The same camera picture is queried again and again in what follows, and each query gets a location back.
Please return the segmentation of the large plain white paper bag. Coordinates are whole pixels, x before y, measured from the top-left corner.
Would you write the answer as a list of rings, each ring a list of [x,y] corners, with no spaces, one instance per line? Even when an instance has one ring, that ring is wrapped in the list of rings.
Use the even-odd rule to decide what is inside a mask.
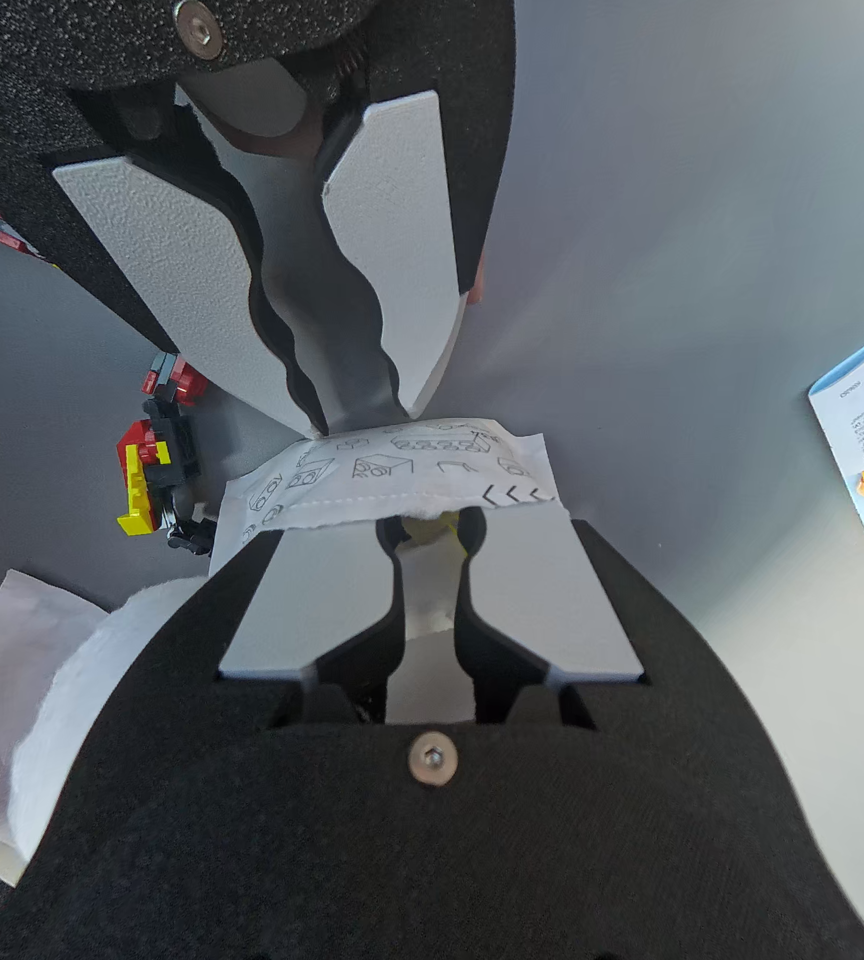
[[[0,882],[14,887],[112,692],[205,577],[140,590],[107,613],[30,575],[0,585]]]

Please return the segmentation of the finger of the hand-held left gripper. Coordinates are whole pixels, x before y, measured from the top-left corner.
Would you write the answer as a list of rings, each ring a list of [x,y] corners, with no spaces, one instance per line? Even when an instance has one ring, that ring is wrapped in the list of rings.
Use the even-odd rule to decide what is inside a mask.
[[[305,437],[327,434],[293,332],[266,294],[248,198],[239,206],[125,155],[59,166],[53,177],[197,372]]]
[[[368,105],[321,191],[331,232],[381,312],[399,405],[422,417],[461,329],[438,93]]]

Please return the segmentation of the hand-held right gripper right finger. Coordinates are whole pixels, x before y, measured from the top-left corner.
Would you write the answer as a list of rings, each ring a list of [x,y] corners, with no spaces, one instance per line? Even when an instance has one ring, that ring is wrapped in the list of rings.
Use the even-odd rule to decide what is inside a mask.
[[[460,663],[479,681],[636,682],[644,668],[564,508],[467,508]]]

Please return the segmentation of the torn printed white paper bag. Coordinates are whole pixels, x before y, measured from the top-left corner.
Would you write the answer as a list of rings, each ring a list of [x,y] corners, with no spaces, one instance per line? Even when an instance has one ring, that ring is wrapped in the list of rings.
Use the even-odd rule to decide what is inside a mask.
[[[427,419],[300,440],[227,482],[208,574],[264,532],[394,516],[430,521],[467,507],[558,498],[543,435],[518,437],[494,419]]]

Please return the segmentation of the black red yellow lego build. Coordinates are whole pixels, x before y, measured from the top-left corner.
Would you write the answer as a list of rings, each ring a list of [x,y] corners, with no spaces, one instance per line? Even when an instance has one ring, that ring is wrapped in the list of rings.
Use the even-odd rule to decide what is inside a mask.
[[[200,464],[189,412],[208,384],[180,354],[160,352],[141,386],[143,415],[116,445],[126,489],[120,528],[130,537],[163,530],[168,546],[198,557],[212,554],[218,526],[195,517]]]

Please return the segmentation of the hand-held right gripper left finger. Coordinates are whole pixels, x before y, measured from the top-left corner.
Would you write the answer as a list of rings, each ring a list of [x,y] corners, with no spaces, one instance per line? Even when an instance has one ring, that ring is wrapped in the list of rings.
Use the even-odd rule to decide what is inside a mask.
[[[402,541],[396,516],[282,532],[222,677],[384,685],[403,658]]]

